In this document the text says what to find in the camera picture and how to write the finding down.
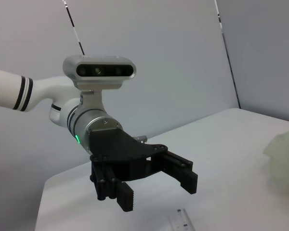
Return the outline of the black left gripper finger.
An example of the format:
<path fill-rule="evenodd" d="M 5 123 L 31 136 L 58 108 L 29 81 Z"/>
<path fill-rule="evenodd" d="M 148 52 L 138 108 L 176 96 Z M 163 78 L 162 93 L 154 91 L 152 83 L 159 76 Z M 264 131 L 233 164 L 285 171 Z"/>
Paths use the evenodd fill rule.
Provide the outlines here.
<path fill-rule="evenodd" d="M 193 172 L 193 162 L 169 151 L 151 157 L 152 168 L 162 171 L 180 182 L 188 193 L 197 192 L 198 175 Z"/>
<path fill-rule="evenodd" d="M 124 212 L 133 211 L 134 191 L 115 176 L 111 166 L 92 163 L 90 180 L 94 183 L 98 200 L 116 199 Z"/>

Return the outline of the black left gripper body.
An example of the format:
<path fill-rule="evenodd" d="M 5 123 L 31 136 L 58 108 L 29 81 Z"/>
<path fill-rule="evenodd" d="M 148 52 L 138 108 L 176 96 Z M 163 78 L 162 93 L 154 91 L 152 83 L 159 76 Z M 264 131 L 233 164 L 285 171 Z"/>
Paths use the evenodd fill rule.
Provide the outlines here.
<path fill-rule="evenodd" d="M 154 158 L 168 151 L 162 144 L 138 142 L 118 128 L 91 132 L 89 148 L 96 182 L 132 181 L 153 175 L 160 171 Z"/>

